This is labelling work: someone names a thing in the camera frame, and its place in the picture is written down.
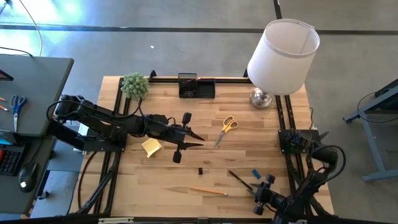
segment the lamp base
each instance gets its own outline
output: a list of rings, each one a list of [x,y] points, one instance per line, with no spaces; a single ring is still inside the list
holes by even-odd
[[[270,94],[255,88],[250,94],[250,104],[260,110],[268,108],[272,103]]]

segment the scissors on desk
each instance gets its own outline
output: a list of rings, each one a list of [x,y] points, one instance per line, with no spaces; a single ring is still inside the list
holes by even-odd
[[[231,129],[235,129],[238,127],[238,122],[236,122],[234,120],[234,117],[228,116],[227,118],[225,118],[223,125],[224,125],[223,130],[221,131],[220,137],[218,138],[214,147],[217,147],[217,145],[220,143],[220,141],[224,137],[225,133],[227,133]]]
[[[27,103],[27,98],[18,95],[13,95],[10,101],[10,107],[12,108],[12,115],[14,117],[14,129],[17,132],[18,127],[18,115],[21,112],[22,107]]]

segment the white lampshade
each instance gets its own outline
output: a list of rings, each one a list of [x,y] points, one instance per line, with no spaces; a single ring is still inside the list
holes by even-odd
[[[319,43],[315,29],[304,22],[294,19],[272,21],[250,59],[250,80],[267,93],[294,93],[304,84]]]

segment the computer mouse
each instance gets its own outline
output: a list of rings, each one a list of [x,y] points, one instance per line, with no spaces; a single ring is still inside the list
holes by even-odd
[[[18,186],[21,192],[30,192],[36,185],[36,167],[35,162],[24,164],[18,175]]]

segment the wooden table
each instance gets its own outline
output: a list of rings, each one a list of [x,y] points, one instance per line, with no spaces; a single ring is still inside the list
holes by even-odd
[[[104,77],[98,105],[113,109],[119,78]],[[245,186],[227,172],[232,170],[247,183],[259,183],[251,172],[253,169],[263,177],[270,173],[276,176],[271,189],[289,194],[286,162],[277,140],[280,128],[275,100],[266,110],[253,108],[249,104],[253,88],[252,84],[220,83],[216,84],[215,99],[180,99],[177,83],[150,84],[149,94],[142,103],[143,112],[172,116],[178,123],[184,112],[192,113],[189,126],[206,140],[205,146],[182,151],[182,161],[176,164],[172,162],[175,145],[161,142],[163,148],[147,158],[141,146],[147,137],[129,136],[121,157],[111,216],[272,218],[274,214],[268,209],[262,217],[253,214],[256,205],[253,198]],[[291,100],[297,129],[308,129],[310,110],[305,87],[292,94]],[[136,106],[137,102],[132,101],[129,112]],[[239,127],[224,136],[219,148],[214,148],[222,122],[229,115],[235,117]],[[199,142],[190,137],[186,141]],[[103,152],[97,153],[88,165],[81,185],[82,203],[98,185],[103,156]],[[209,169],[209,173],[198,175],[199,167]],[[229,196],[197,192],[190,187],[219,190]],[[107,195],[108,189],[105,189],[102,207]],[[75,191],[71,212],[77,210],[76,198]],[[321,187],[316,198],[333,213],[327,185]]]

